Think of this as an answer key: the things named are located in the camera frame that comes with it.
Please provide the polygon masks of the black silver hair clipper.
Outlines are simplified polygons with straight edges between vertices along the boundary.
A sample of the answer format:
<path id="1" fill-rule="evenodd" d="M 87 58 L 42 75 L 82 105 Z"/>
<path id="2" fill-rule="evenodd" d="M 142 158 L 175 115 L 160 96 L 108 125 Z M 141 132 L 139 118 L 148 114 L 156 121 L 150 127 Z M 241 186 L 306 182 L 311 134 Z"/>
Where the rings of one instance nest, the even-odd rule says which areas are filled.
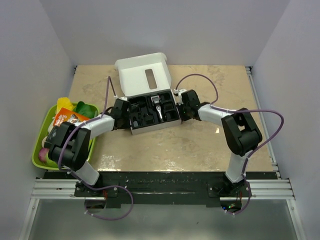
<path id="1" fill-rule="evenodd" d="M 150 97 L 153 105 L 155 106 L 155 110 L 158 114 L 159 121 L 161 123 L 164 122 L 163 114 L 162 114 L 162 107 L 161 107 L 161 102 L 160 102 L 160 96 L 159 95 L 154 95 Z"/>

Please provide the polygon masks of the white cardboard box lid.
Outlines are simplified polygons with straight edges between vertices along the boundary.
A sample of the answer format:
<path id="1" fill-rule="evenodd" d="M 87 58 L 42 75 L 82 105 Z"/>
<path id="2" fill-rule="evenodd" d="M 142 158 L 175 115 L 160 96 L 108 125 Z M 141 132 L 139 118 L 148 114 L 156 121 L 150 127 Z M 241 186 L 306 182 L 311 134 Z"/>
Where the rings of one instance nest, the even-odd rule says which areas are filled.
<path id="1" fill-rule="evenodd" d="M 172 78 L 166 61 L 166 55 L 161 52 L 118 59 L 114 66 L 118 70 L 124 97 L 172 91 Z"/>

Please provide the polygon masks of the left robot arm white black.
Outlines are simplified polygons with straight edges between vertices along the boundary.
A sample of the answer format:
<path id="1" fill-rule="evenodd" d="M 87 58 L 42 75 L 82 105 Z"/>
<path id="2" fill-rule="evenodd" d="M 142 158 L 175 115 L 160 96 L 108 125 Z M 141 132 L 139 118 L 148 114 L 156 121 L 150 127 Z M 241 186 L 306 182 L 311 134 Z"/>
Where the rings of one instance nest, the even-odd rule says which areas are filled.
<path id="1" fill-rule="evenodd" d="M 85 182 L 85 189 L 92 196 L 99 196 L 104 184 L 99 181 L 100 173 L 88 162 L 90 140 L 114 130 L 129 129 L 130 110 L 129 101 L 117 98 L 110 110 L 94 118 L 54 126 L 44 142 L 49 149 L 48 158 Z"/>

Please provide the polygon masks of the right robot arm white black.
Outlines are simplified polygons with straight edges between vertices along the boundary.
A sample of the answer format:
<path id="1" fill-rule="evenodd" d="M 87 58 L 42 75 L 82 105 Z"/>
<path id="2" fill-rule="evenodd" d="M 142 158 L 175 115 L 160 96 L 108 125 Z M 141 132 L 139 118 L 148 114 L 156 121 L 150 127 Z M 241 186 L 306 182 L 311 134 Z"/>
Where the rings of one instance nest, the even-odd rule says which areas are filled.
<path id="1" fill-rule="evenodd" d="M 231 151 L 229 165 L 223 176 L 223 192 L 230 197 L 240 190 L 246 176 L 249 155 L 258 148 L 263 137 L 248 109 L 214 109 L 208 102 L 200 102 L 194 90 L 175 90 L 177 109 L 182 121 L 195 119 L 222 127 Z"/>

